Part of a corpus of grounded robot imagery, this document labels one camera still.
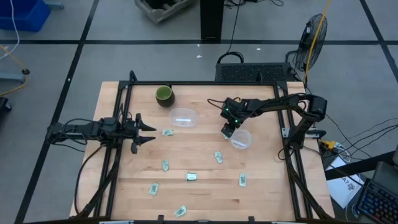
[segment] yellow cable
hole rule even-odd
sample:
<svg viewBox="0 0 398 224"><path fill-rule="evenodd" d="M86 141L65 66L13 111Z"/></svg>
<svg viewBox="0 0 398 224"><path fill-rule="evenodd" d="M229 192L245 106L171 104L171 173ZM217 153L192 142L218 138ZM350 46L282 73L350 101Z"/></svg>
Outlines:
<svg viewBox="0 0 398 224"><path fill-rule="evenodd" d="M313 50L313 46L315 45L315 42L317 41L319 32L321 30L321 26L323 23L323 20L325 19L326 14L328 13L328 8L330 5L331 0L328 0L325 10L323 10L323 14L322 14L322 18L321 21L319 22L318 28L317 28L317 32L315 33L315 37L312 40L312 44L311 44L311 48L310 48L310 53L308 54L308 59L307 59L307 65L305 66L305 73L304 73L304 84L307 84L307 75L308 75L308 68L310 66L310 61L311 61L311 56L312 56L312 50Z"/></svg>
<svg viewBox="0 0 398 224"><path fill-rule="evenodd" d="M12 54L10 54L10 52L9 52L5 47L3 47L3 45L0 45L0 48L1 48L6 54L8 54L9 56L11 56L11 57L19 64L19 66L21 66L21 68L22 68L23 70L26 70L26 67L25 67L24 63L21 62L18 58L16 58L16 57L13 56ZM4 95L6 95L6 94L12 93L13 91L17 91L17 90L19 90L19 89L21 89L21 88L24 88L24 87L26 86L26 84L27 84L27 81L28 81L28 75L25 75L25 81L24 81L24 83L23 83L22 85L20 85L20 86L17 87L17 88L14 88L14 89L12 89L12 90L5 91L4 93L0 93L0 97L4 96Z"/></svg>

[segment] gray floor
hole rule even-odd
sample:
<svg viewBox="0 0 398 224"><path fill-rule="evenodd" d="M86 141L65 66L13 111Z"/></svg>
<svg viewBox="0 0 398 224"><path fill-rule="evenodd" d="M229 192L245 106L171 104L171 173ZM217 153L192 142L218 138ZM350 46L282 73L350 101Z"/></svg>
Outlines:
<svg viewBox="0 0 398 224"><path fill-rule="evenodd" d="M79 40L93 0L64 0L63 11L53 11L43 29L25 40ZM299 40L309 18L322 13L326 1L284 0L277 7L266 0L247 3L240 9L236 39ZM398 40L394 26L398 2L367 1L386 40ZM200 38L199 5L154 25L132 0L100 0L88 40L182 40ZM236 8L224 10L223 39L231 36ZM377 40L359 1L332 1L328 11L328 40ZM2 39L14 39L13 31L0 30ZM246 62L282 62L295 45L234 45ZM139 80L214 80L216 59L228 45L85 45L78 62L61 122L92 118L103 81L125 80L133 69ZM398 46L389 50L398 58ZM13 111L0 123L0 217L12 223L52 119L76 45L21 44L15 56L31 70L23 90L7 97ZM226 62L236 62L227 58ZM11 58L0 60L0 70L19 72ZM0 83L0 91L17 84ZM379 45L326 45L309 73L309 87L328 100L328 114L347 136L397 116L398 83ZM325 119L318 125L327 139L343 141L336 126ZM372 156L396 148L396 132L364 150ZM357 153L358 158L366 155ZM69 214L76 174L83 154L51 147L30 204L26 222L66 218Z"/></svg>

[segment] metal bracket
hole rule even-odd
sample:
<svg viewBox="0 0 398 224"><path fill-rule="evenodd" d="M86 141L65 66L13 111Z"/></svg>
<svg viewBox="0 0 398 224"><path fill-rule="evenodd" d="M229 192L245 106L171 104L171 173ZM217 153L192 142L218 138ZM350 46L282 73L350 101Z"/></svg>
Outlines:
<svg viewBox="0 0 398 224"><path fill-rule="evenodd" d="M289 131L290 128L282 128L282 137L283 138L288 138L289 137ZM305 134L306 138L313 138L313 139L318 139L322 138L324 136L323 134L324 131L318 130L317 128L310 128L307 133Z"/></svg>
<svg viewBox="0 0 398 224"><path fill-rule="evenodd" d="M133 223L134 223L134 220L99 222L99 224L133 224Z"/></svg>

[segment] wooden table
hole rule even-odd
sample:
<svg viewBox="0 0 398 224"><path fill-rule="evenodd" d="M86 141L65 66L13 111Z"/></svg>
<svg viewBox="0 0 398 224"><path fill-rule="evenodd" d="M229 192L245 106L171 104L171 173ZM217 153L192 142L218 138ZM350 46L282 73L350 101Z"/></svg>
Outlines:
<svg viewBox="0 0 398 224"><path fill-rule="evenodd" d="M118 82L102 84L94 120L112 116L117 87ZM248 216L254 216L256 221L295 220L286 166L277 158L282 149L277 113L247 119L241 128L252 134L253 144L239 150L220 133L226 122L220 116L220 109L206 101L207 98L224 100L236 96L266 100L274 98L271 86L174 85L174 107L195 110L198 113L195 128L178 128L169 123L170 109L161 108L155 100L158 87L133 86L129 110L133 115L141 113L147 125L157 128L156 132L141 132L141 135L156 139L142 145L136 155L130 151L131 141L124 141L112 219L156 220L158 215L164 215L165 220L244 221ZM304 92L302 83L288 83L288 87L290 94ZM298 123L300 116L294 113L294 119ZM163 129L173 129L174 136L162 136ZM304 145L318 149L313 139L306 139ZM98 146L98 142L90 142L85 159ZM213 154L216 151L223 153L224 163L217 163ZM98 188L104 152L97 153L82 172L79 209ZM309 191L324 210L334 216L320 156L305 149L301 154ZM167 172L162 170L164 159L170 162ZM188 171L197 173L198 180L185 181ZM241 172L248 177L246 188L238 184ZM153 183L160 185L156 196L149 194ZM297 192L302 205L298 188ZM104 214L107 198L108 193L105 193L101 214ZM181 205L185 205L188 212L176 218L174 211ZM300 210L304 217L304 206L300 206Z"/></svg>

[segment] blue bin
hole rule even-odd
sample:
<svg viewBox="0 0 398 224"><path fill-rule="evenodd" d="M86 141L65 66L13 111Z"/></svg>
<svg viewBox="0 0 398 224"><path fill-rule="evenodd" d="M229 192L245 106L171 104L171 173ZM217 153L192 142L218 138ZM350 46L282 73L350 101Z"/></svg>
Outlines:
<svg viewBox="0 0 398 224"><path fill-rule="evenodd" d="M50 8L43 0L12 0L17 30L39 31L50 15ZM0 0L0 29L14 30L10 0Z"/></svg>

